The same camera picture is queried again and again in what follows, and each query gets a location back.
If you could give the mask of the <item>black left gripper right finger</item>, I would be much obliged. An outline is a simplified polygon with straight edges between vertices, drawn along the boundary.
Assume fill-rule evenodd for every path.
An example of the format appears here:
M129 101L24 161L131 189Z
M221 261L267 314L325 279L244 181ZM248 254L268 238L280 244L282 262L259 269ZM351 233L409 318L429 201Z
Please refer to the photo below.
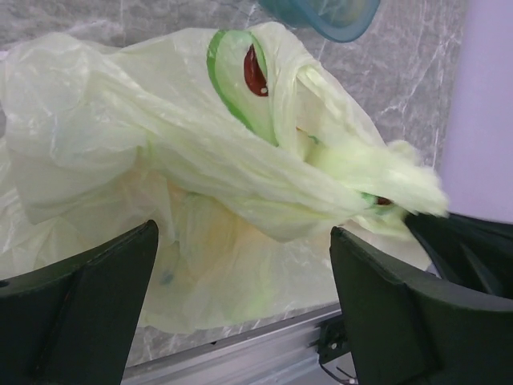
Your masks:
M361 384L510 384L512 301L468 289L335 227L329 249Z

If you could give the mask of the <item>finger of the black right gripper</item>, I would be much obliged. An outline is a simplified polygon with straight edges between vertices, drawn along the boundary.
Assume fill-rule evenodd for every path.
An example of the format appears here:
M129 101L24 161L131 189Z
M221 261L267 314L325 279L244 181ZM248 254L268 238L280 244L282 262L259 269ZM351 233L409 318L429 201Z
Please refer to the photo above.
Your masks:
M409 214L405 224L441 278L466 288L512 298L512 225L451 213Z

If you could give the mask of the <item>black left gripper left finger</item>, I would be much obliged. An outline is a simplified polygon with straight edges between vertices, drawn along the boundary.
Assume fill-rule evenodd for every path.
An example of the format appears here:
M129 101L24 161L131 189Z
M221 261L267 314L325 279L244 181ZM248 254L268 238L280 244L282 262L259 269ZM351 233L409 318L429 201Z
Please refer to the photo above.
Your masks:
M94 249L1 281L3 384L119 384L159 229L148 221Z

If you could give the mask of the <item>pale green plastic bag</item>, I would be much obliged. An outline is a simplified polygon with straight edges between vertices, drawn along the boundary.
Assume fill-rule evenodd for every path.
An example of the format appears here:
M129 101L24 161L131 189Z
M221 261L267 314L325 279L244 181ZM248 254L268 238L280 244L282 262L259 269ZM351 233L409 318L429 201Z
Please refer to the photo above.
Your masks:
M339 225L411 248L442 216L436 172L385 142L281 24L129 47L53 33L1 61L1 275L153 220L140 324L190 333L334 302Z

